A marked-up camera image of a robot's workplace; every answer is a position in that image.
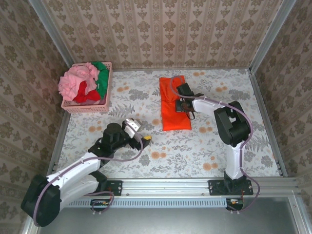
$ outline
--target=patterned wallpaper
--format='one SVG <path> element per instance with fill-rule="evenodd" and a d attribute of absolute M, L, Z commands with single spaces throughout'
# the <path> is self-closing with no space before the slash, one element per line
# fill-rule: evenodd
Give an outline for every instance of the patterned wallpaper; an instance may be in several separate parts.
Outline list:
<path fill-rule="evenodd" d="M 248 67 L 282 0 L 42 0 L 75 62 Z"/>
<path fill-rule="evenodd" d="M 58 79 L 66 65 L 34 9 L 0 1 L 0 233 L 18 233 L 20 203 L 46 173 L 63 111 Z"/>
<path fill-rule="evenodd" d="M 256 77 L 288 173 L 312 214 L 312 1 L 297 0 Z"/>

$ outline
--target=table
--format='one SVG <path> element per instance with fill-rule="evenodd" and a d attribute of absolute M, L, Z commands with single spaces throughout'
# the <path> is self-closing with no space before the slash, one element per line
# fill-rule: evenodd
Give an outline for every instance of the table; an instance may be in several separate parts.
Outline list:
<path fill-rule="evenodd" d="M 251 176 L 279 176 L 247 69 L 114 72 L 110 111 L 71 115 L 58 170 L 83 156 L 107 124 L 135 118 L 142 123 L 141 134 L 153 137 L 152 143 L 139 159 L 106 164 L 100 171 L 108 178 L 223 177 L 226 146 L 214 117 L 196 113 L 192 130 L 162 131 L 159 78 L 175 75 L 184 75 L 194 93 L 225 103 L 239 101 L 254 127 L 246 146 L 245 171 Z M 115 158 L 136 154 L 128 147 L 118 150 Z"/>

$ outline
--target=metal bar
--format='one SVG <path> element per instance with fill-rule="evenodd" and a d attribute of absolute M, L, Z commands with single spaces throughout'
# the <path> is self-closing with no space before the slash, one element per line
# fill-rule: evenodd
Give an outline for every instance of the metal bar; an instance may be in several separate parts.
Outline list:
<path fill-rule="evenodd" d="M 208 180 L 223 178 L 174 178 L 174 179 L 119 179 L 123 181 L 121 197 L 132 198 L 232 198 L 235 195 L 210 196 Z M 295 178 L 255 177 L 260 184 L 260 197 L 289 197 L 298 195 Z M 257 190 L 252 183 L 254 194 Z"/>
<path fill-rule="evenodd" d="M 91 198 L 81 198 L 67 208 L 91 208 Z M 116 197 L 111 208 L 216 208 L 227 207 L 225 198 L 125 198 Z"/>
<path fill-rule="evenodd" d="M 52 153 L 52 157 L 51 157 L 51 161 L 49 164 L 47 175 L 52 173 L 56 162 L 59 160 L 60 153 L 62 152 L 62 148 L 63 148 L 63 144 L 64 144 L 69 120 L 70 120 L 70 113 L 65 111 L 64 116 L 63 116 L 63 120 L 62 120 L 62 124 L 60 125 L 60 128 L 59 128 L 58 138 L 57 138 L 55 146 L 54 146 L 54 150 Z"/>
<path fill-rule="evenodd" d="M 312 233 L 311 221 L 308 217 L 302 198 L 297 197 L 294 194 L 289 197 L 289 204 L 299 233 Z"/>
<path fill-rule="evenodd" d="M 24 224 L 24 229 L 21 232 L 22 234 L 36 234 L 38 233 L 39 227 L 34 225 L 33 219 L 30 216 L 27 216 L 26 222 Z"/>
<path fill-rule="evenodd" d="M 272 20 L 272 23 L 269 26 L 269 29 L 249 66 L 252 73 L 255 73 L 259 68 L 262 60 L 264 59 L 295 3 L 296 0 L 285 0 L 281 3 L 281 6 Z"/>
<path fill-rule="evenodd" d="M 271 144 L 273 155 L 276 157 L 276 159 L 279 162 L 280 170 L 281 170 L 283 176 L 287 177 L 288 175 L 287 175 L 286 167 L 284 164 L 284 160 L 283 160 L 283 157 L 282 157 L 281 152 L 279 150 L 279 147 L 278 147 L 278 144 L 277 144 L 277 141 L 275 138 L 275 134 L 274 134 L 271 122 L 270 122 L 270 118 L 269 118 L 267 109 L 265 107 L 265 104 L 264 104 L 264 101 L 263 101 L 263 98 L 261 95 L 261 91 L 260 91 L 258 82 L 257 82 L 256 77 L 255 77 L 255 74 L 252 74 L 249 71 L 249 78 L 250 78 L 250 81 L 252 83 L 255 98 L 258 102 L 259 110 L 260 110 L 260 113 L 261 113 L 261 116 L 263 119 L 265 129 L 267 130 L 268 139 L 269 139 L 269 142 Z"/>
<path fill-rule="evenodd" d="M 74 64 L 74 59 L 69 53 L 66 44 L 64 43 L 59 31 L 55 27 L 55 24 L 52 21 L 52 17 L 49 15 L 43 2 L 38 0 L 29 0 L 29 2 L 42 22 L 45 30 L 49 33 L 59 53 L 62 55 L 66 65 L 68 68 L 70 68 Z"/>
<path fill-rule="evenodd" d="M 188 70 L 237 70 L 237 69 L 248 69 L 248 67 L 163 67 L 163 68 L 125 68 L 125 69 L 114 69 L 114 72 L 144 72 L 144 71 L 188 71 Z"/>

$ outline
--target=pink basket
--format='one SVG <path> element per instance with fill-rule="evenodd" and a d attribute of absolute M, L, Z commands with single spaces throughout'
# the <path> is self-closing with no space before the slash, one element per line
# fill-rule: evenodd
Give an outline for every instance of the pink basket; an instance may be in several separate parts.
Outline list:
<path fill-rule="evenodd" d="M 108 77 L 108 87 L 107 87 L 107 93 L 106 93 L 106 101 L 105 104 L 99 105 L 81 105 L 79 103 L 76 103 L 74 101 L 65 101 L 62 102 L 62 108 L 66 111 L 68 111 L 71 114 L 74 113 L 95 113 L 95 112 L 108 112 L 109 110 L 109 100 L 111 95 L 111 89 L 112 89 L 112 76 L 113 76 L 113 69 L 112 69 L 112 63 L 111 62 L 102 62 L 107 69 L 109 69 L 109 77 Z M 76 63 L 73 66 L 79 66 L 84 65 L 85 63 Z"/>

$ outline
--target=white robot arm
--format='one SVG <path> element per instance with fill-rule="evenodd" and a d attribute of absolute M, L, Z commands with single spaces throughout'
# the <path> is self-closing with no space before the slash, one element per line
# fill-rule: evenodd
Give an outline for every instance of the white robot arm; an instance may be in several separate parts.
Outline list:
<path fill-rule="evenodd" d="M 210 186 L 213 187 L 210 190 L 210 195 L 238 195 L 242 191 L 247 194 L 253 194 L 252 188 L 249 189 L 251 182 L 246 179 L 241 170 L 244 151 L 242 150 L 240 155 L 240 148 L 250 134 L 250 126 L 246 119 L 230 107 L 205 99 L 194 98 L 202 96 L 202 94 L 195 95 L 187 83 L 178 86 L 177 91 L 181 96 L 190 98 L 177 100 L 175 102 L 175 110 L 177 112 L 191 112 L 193 117 L 195 117 L 194 112 L 215 117 L 219 136 L 227 145 L 227 166 L 224 172 L 224 179 L 221 182 L 217 182 L 216 186 Z M 244 112 L 237 101 L 233 101 L 228 105 Z"/>
<path fill-rule="evenodd" d="M 207 114 L 209 116 L 215 116 L 215 110 L 219 108 L 224 108 L 223 105 L 215 104 L 206 100 L 195 99 L 192 101 L 194 111 Z M 237 144 L 235 147 L 232 145 L 227 145 L 227 166 L 225 173 L 231 179 L 239 179 L 243 176 L 243 173 L 240 169 L 239 161 L 239 149 L 242 142 Z"/>
<path fill-rule="evenodd" d="M 52 184 L 42 196 L 36 213 L 37 223 L 44 227 L 50 224 L 59 212 L 72 201 L 92 192 L 111 189 L 112 182 L 108 181 L 107 177 L 98 171 L 109 160 L 99 160 L 97 158 L 113 158 L 114 153 L 126 145 L 141 150 L 141 141 L 143 148 L 145 148 L 149 145 L 151 137 L 139 135 L 137 133 L 139 128 L 140 124 L 133 119 L 125 120 L 122 126 L 117 123 L 108 124 L 103 132 L 103 137 L 98 139 L 88 152 L 76 162 L 47 177 L 36 175 L 29 185 L 21 208 L 33 218 L 38 196 L 46 185 L 51 182 Z M 121 194 L 119 188 L 112 192 L 115 195 Z"/>

